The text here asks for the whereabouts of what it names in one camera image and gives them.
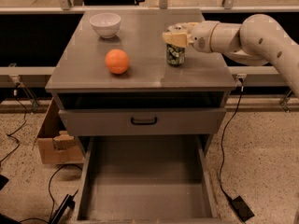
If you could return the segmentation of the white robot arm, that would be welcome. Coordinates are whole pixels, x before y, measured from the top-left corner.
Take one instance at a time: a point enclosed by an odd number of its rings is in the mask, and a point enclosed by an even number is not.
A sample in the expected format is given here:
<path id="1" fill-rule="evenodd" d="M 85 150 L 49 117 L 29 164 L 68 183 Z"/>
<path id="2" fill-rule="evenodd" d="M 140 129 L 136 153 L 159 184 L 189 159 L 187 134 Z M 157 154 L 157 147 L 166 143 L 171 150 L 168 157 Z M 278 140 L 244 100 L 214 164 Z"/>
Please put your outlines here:
<path id="1" fill-rule="evenodd" d="M 271 63 L 293 93 L 299 96 L 299 44 L 272 17 L 255 14 L 243 23 L 180 22 L 162 34 L 164 43 L 198 52 L 221 53 L 251 66 Z"/>

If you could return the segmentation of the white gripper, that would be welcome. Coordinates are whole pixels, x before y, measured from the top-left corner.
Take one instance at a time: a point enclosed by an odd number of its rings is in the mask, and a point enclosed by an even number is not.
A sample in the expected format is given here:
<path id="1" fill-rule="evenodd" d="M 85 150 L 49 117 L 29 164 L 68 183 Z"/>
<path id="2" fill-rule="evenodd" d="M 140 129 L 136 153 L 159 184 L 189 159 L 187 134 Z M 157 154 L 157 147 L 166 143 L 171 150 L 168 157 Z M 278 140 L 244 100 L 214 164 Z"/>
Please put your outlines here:
<path id="1" fill-rule="evenodd" d="M 168 32 L 163 32 L 163 41 L 180 48 L 187 48 L 193 42 L 196 51 L 211 53 L 212 35 L 218 24 L 218 21 L 179 22 L 170 25 Z"/>

